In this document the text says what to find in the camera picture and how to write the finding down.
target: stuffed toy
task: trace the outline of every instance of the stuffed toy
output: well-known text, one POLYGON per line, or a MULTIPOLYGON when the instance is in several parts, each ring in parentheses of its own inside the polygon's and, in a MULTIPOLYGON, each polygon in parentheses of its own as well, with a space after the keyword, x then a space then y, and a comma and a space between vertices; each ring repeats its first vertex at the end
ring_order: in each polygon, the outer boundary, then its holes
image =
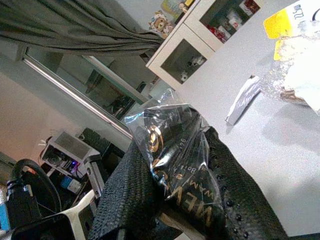
POLYGON ((174 29, 161 10, 155 12, 149 25, 149 29, 159 33, 163 39, 166 39, 174 29))
POLYGON ((188 73, 186 71, 181 72, 180 79, 184 83, 189 78, 188 73))
POLYGON ((179 3, 179 8, 182 10, 182 12, 187 13, 188 7, 183 3, 179 3))
POLYGON ((190 63, 190 65, 192 66, 192 67, 195 67, 195 66, 200 66, 200 65, 202 65, 204 62, 206 61, 206 59, 203 57, 203 56, 197 56, 197 57, 192 57, 192 59, 191 59, 191 63, 190 63))

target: white wall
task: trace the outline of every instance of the white wall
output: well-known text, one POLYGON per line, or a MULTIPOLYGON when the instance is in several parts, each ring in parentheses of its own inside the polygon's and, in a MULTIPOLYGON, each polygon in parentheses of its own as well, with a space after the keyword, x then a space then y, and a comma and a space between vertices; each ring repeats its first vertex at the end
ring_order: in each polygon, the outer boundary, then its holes
POLYGON ((15 160, 37 160, 46 140, 61 128, 71 134, 81 126, 66 118, 19 84, 0 73, 0 149, 15 160))
POLYGON ((130 139, 66 96, 24 62, 0 55, 0 150, 18 160, 36 160, 38 143, 60 129, 91 128, 126 150, 130 139))

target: wrapper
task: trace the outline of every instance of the wrapper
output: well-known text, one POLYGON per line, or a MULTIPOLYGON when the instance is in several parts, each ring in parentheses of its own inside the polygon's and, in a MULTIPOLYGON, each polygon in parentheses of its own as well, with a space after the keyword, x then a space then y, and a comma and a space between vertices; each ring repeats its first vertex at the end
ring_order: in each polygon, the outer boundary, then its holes
POLYGON ((235 125, 259 92, 260 78, 252 75, 240 89, 240 92, 230 107, 225 121, 231 125, 235 125))
POLYGON ((125 122, 163 199, 201 234, 210 235, 222 201, 208 168, 205 119, 168 89, 126 117, 125 122))
POLYGON ((260 89, 272 99, 310 106, 320 114, 320 24, 304 21, 298 36, 282 36, 276 44, 271 70, 260 89))

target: white cabinet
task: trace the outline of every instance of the white cabinet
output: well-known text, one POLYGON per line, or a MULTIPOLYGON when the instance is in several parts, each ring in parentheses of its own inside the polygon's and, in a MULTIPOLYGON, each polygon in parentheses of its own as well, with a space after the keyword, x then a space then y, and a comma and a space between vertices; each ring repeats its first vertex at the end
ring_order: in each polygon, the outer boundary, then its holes
POLYGON ((178 89, 262 7, 263 0, 196 0, 147 67, 178 89))

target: cable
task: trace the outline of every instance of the cable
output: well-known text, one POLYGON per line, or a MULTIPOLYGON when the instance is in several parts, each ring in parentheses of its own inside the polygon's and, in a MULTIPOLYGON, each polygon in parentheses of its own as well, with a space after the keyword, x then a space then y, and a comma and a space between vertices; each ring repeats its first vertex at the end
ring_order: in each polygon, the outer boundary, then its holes
POLYGON ((76 165, 76 168, 75 168, 75 175, 78 179, 81 179, 78 175, 78 164, 76 165))
POLYGON ((40 204, 40 203, 38 203, 38 202, 37 202, 37 204, 38 204, 40 207, 48 210, 49 212, 51 212, 51 213, 53 213, 53 214, 56 214, 56 212, 52 211, 50 208, 47 208, 46 206, 44 206, 44 205, 42 205, 42 204, 40 204))
POLYGON ((22 159, 22 160, 18 161, 12 169, 11 181, 18 182, 21 180, 22 170, 25 166, 33 169, 38 174, 38 176, 42 180, 45 188, 48 190, 48 192, 52 196, 55 212, 56 213, 61 212, 62 211, 61 201, 60 201, 60 197, 57 192, 57 189, 55 188, 53 183, 50 181, 50 179, 46 175, 45 171, 40 166, 38 166, 36 162, 34 162, 30 159, 22 159))

